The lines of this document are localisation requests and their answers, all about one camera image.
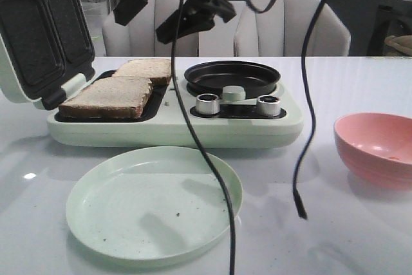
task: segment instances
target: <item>sandwich maker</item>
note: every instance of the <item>sandwich maker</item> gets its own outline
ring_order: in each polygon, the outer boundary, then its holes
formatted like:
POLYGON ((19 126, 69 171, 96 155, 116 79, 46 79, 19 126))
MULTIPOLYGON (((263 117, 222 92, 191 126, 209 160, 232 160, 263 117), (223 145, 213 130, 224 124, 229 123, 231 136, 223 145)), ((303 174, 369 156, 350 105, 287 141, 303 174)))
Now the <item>sandwich maker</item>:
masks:
MULTIPOLYGON (((172 83, 154 89, 139 119, 73 119, 58 106, 93 82, 95 52, 80 0, 0 0, 0 88, 53 113, 51 136, 73 146, 195 146, 172 83)), ((244 61, 176 67, 189 119, 205 147, 292 143, 301 111, 273 68, 244 61)))

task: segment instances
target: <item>floor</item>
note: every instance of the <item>floor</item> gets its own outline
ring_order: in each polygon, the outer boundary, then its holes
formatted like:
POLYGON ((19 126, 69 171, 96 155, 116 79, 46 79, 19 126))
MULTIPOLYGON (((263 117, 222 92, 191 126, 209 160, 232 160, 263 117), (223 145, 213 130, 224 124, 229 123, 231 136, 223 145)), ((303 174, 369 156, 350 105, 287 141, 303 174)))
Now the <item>floor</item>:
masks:
POLYGON ((86 18, 89 33, 93 45, 95 47, 96 56, 105 56, 106 49, 104 48, 102 36, 102 23, 108 14, 106 0, 99 0, 99 2, 81 0, 84 17, 86 18))

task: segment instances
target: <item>sandwich maker lid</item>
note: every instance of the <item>sandwich maker lid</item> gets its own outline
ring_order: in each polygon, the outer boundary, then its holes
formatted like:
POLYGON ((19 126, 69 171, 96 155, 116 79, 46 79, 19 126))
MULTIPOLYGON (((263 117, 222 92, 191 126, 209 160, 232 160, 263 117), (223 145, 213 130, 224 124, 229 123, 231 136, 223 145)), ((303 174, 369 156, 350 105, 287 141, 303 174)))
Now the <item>sandwich maker lid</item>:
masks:
POLYGON ((80 0, 0 0, 0 88, 12 102, 56 108, 63 84, 94 76, 94 57, 80 0))

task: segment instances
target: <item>chair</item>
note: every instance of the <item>chair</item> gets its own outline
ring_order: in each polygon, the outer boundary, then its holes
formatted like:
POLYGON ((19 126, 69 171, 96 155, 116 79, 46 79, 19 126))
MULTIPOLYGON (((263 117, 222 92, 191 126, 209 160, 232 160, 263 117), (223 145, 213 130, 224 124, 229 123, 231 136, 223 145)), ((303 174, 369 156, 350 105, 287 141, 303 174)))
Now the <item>chair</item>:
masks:
MULTIPOLYGON (((264 8, 269 0, 254 0, 264 8)), ((320 0, 276 0, 266 13, 246 7, 234 35, 234 55, 300 56, 310 20, 320 0)), ((309 42, 307 56, 347 56, 350 32, 332 9, 325 5, 309 42)))
MULTIPOLYGON (((102 35, 107 56, 170 56, 172 44, 157 41, 155 30, 179 7, 179 0, 148 0, 127 26, 115 22, 113 12, 105 18, 102 35)), ((197 56, 199 38, 194 33, 178 39, 176 56, 197 56)))

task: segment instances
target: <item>toast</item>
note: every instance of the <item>toast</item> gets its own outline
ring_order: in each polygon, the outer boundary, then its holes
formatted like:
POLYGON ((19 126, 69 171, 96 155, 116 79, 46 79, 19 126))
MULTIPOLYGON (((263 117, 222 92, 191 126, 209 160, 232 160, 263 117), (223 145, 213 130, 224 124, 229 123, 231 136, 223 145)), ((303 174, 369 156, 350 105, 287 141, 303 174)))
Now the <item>toast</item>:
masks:
POLYGON ((84 88, 76 97, 63 102, 63 117, 137 119, 153 90, 147 78, 108 77, 84 88))
POLYGON ((113 77, 145 77, 153 86, 164 86, 172 77, 170 59, 135 59, 119 67, 113 77))

